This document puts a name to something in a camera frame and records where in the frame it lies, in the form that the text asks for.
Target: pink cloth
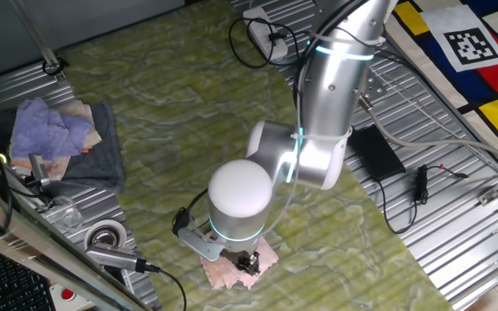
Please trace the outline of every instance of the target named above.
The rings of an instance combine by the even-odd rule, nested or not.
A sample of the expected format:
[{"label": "pink cloth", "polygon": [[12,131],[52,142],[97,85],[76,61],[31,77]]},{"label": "pink cloth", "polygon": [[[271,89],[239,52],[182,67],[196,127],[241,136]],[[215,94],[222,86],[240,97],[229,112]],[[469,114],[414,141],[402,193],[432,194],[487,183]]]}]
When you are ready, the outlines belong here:
[{"label": "pink cloth", "polygon": [[245,287],[251,289],[259,279],[259,276],[262,276],[268,268],[278,261],[278,255],[266,243],[265,238],[260,238],[257,243],[259,243],[257,245],[257,252],[259,253],[260,267],[260,275],[258,276],[249,276],[247,273],[239,271],[232,262],[224,257],[220,257],[214,263],[201,258],[201,263],[213,289],[219,289],[222,286],[230,289],[237,281],[241,281]]}]

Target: red button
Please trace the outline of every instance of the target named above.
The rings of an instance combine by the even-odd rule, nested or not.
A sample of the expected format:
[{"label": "red button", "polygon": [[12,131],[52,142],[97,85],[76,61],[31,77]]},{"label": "red button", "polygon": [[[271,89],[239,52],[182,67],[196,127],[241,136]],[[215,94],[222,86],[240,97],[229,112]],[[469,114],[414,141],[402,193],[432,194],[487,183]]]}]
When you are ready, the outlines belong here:
[{"label": "red button", "polygon": [[70,301],[70,300],[74,299],[75,296],[76,296],[76,294],[70,289],[64,289],[61,293],[62,299],[66,300],[66,301]]}]

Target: colorful mat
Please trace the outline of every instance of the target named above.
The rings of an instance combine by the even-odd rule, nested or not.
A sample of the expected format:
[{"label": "colorful mat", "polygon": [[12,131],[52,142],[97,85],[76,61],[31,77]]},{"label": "colorful mat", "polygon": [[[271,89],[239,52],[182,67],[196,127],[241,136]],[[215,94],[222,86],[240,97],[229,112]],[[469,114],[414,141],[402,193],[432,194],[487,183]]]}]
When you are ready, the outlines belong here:
[{"label": "colorful mat", "polygon": [[457,72],[420,15],[463,4],[472,9],[498,44],[498,0],[403,1],[395,7],[386,29],[474,129],[498,149],[498,65]]}]

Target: purple cloth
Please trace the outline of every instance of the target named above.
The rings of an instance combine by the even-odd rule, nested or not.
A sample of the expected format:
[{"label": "purple cloth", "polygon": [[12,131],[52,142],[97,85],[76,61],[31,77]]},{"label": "purple cloth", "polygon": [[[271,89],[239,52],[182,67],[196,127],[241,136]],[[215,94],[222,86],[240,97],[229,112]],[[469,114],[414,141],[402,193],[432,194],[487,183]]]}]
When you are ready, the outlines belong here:
[{"label": "purple cloth", "polygon": [[10,156],[28,159],[28,154],[36,153],[51,161],[79,155],[91,128],[85,117],[61,115],[49,109],[41,98],[26,100],[16,112]]}]

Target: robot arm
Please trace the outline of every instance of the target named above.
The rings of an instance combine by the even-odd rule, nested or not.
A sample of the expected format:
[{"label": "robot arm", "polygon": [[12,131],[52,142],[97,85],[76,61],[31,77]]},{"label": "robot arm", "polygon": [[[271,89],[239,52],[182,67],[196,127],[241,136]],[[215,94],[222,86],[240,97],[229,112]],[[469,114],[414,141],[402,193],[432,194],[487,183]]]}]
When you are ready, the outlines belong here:
[{"label": "robot arm", "polygon": [[[315,17],[322,25],[347,0],[322,1]],[[209,224],[213,241],[187,228],[178,237],[209,261],[223,256],[240,270],[259,273],[255,251],[269,213],[269,203],[282,182],[297,182],[322,190],[332,188],[342,170],[350,119],[365,85],[374,43],[394,1],[369,0],[337,24],[328,36],[314,34],[295,86],[299,91],[298,129],[258,122],[252,130],[246,158],[220,167],[208,186]],[[361,44],[359,40],[370,43]]]}]

